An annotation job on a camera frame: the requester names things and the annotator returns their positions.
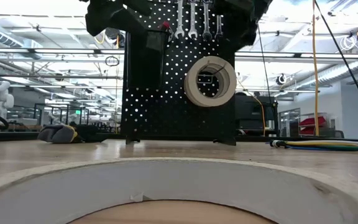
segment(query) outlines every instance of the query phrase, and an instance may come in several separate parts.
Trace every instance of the black pegboard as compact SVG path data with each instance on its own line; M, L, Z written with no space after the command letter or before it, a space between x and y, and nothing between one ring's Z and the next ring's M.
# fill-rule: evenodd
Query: black pegboard
M152 16L145 17L134 12L146 29L158 29L164 21L176 31L176 2L150 2ZM188 36L190 29L190 3L183 4L183 30L185 37L168 43L164 53L163 82L159 90L128 88L128 74L124 72L124 93L122 101L122 133L130 138L142 136L206 136L220 140L234 139L234 97L225 105L202 108L194 105L185 95L183 82L193 64L205 56L219 56L224 43L212 40L205 42L204 8L196 7L196 29L198 38ZM212 35L216 32L216 15L210 12L209 26ZM234 52L222 57L234 66ZM200 77L200 91L213 96L219 83L216 78Z

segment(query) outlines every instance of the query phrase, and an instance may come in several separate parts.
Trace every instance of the wooden table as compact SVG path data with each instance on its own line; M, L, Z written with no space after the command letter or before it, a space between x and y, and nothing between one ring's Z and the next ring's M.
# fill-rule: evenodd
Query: wooden table
M0 142L0 174L61 162L126 157L203 157L263 162L358 183L358 152L271 149L260 142L238 142L237 146L188 141L142 141L128 146L124 140L61 145L42 141Z

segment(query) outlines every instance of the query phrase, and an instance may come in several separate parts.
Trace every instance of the ceiling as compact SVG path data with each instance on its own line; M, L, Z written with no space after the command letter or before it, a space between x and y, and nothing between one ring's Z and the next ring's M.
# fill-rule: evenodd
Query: ceiling
M347 0L347 9L334 11L335 16L327 16L331 8L338 1L319 1L320 7L324 12L338 42L344 40L351 31L358 30L358 1ZM34 0L0 0L0 27L5 29L9 35L19 38L31 39L39 43L44 48L63 48L63 49L113 49L115 42L106 39L102 44L103 35L96 38L86 32L85 18L87 4L79 1L34 1ZM241 52L260 52L262 43L264 52L311 52L311 1L304 0L273 0L268 12L260 21L261 38L257 36L254 45L244 47ZM329 35L327 28L321 19L316 22L316 50L320 53L337 53L337 48ZM358 54L358 43L347 53ZM15 54L14 59L7 58L6 54L0 54L3 60L14 61L14 65L22 67L24 70L32 70L32 62L35 62L35 70L39 70L42 75L51 73L62 73L64 75L88 75L88 76L119 76L122 77L123 63L116 67L109 67L104 64L104 57L97 55L43 55L41 61L29 61L19 54ZM71 58L78 62L56 62L56 59ZM94 60L95 62L84 63L84 60ZM318 63L317 68L324 70L333 63ZM266 88L264 63L262 61L241 60L236 62L236 72L241 76L243 86L252 88ZM289 80L304 80L314 75L312 63L300 62L266 62L266 72L269 86L278 88L275 79L280 74L290 77ZM122 80L120 79L80 79L64 80L58 82L56 79L38 79L35 82L42 82L48 85L88 85L88 86L108 86L110 89L103 94L92 93L84 94L83 98L95 97L105 99L106 92L113 99L119 101L122 96ZM78 96L74 90L65 90L72 95Z

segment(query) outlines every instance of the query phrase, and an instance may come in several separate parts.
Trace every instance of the roll of masking tape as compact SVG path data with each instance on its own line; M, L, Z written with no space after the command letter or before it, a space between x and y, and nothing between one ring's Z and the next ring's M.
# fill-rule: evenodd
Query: roll of masking tape
M214 74L218 79L219 89L213 97L204 96L198 89L197 81L200 72ZM198 60L189 70L185 78L185 93L189 100L197 106L213 107L227 103L235 94L237 79L233 66L224 59L215 56Z

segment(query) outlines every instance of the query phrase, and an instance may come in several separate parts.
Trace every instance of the white wall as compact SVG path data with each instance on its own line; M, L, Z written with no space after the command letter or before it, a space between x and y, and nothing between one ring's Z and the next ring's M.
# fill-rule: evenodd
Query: white wall
M358 91L346 82L341 83L343 131L345 137L358 139Z
M301 93L294 101L279 101L278 112L301 109L301 114L314 113L314 93ZM342 130L341 84L334 83L331 88L320 88L318 111L327 113L330 119L336 120L336 129Z
M13 88L13 91L9 93L15 98L16 106L33 108L36 103L45 103L45 95L35 91L25 91L24 88Z

